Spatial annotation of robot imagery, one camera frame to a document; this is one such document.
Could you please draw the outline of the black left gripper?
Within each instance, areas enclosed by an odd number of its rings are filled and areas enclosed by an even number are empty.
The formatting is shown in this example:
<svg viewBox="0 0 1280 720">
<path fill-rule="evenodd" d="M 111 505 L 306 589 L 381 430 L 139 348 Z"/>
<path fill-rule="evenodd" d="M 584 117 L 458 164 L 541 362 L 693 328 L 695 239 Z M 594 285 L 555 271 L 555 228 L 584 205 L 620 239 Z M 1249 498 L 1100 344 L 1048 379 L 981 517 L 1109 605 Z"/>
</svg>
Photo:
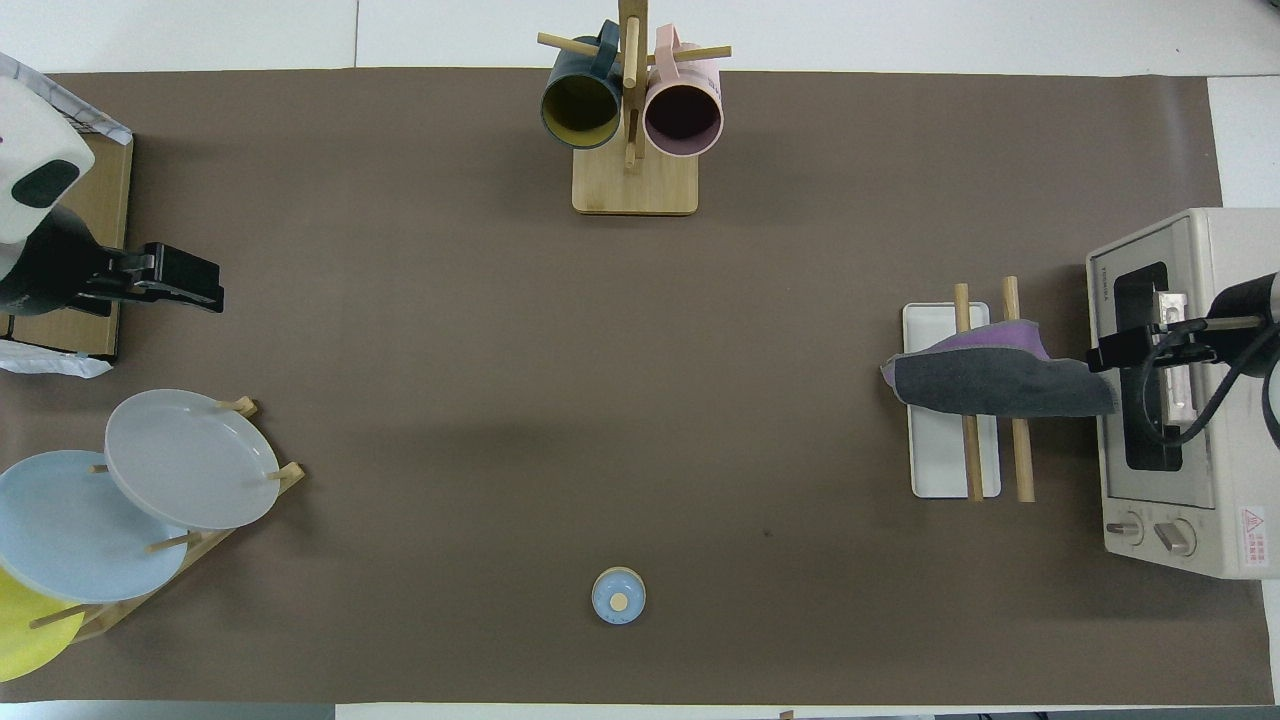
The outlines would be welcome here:
<svg viewBox="0 0 1280 720">
<path fill-rule="evenodd" d="M 40 222 L 19 252 L 5 250 L 3 256 L 13 259 L 1 282 L 6 315 L 37 316 L 70 307 L 110 316 L 119 304 L 164 302 L 223 313 L 216 263 L 169 245 L 146 243 L 133 251 L 108 250 L 101 272 L 101 246 L 84 222 L 61 205 Z M 96 290 L 82 292 L 92 277 Z M 206 299 L 174 291 L 218 292 Z"/>
</svg>

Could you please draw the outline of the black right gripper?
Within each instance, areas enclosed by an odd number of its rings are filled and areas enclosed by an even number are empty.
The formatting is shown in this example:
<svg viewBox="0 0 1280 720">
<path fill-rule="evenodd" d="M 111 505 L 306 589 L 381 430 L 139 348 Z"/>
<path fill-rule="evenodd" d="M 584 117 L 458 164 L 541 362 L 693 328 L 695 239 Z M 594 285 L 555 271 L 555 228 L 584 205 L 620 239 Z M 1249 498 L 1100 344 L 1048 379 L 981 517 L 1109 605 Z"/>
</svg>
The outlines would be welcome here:
<svg viewBox="0 0 1280 720">
<path fill-rule="evenodd" d="M 1245 281 L 1221 290 L 1210 305 L 1210 318 L 1260 316 L 1253 328 L 1215 331 L 1215 348 L 1247 348 L 1266 328 L 1277 324 L 1277 273 Z M 1206 331 L 1204 322 L 1149 323 L 1107 334 L 1091 348 L 1091 372 L 1140 368 L 1151 360 L 1155 368 L 1216 363 L 1217 352 L 1194 340 Z"/>
</svg>

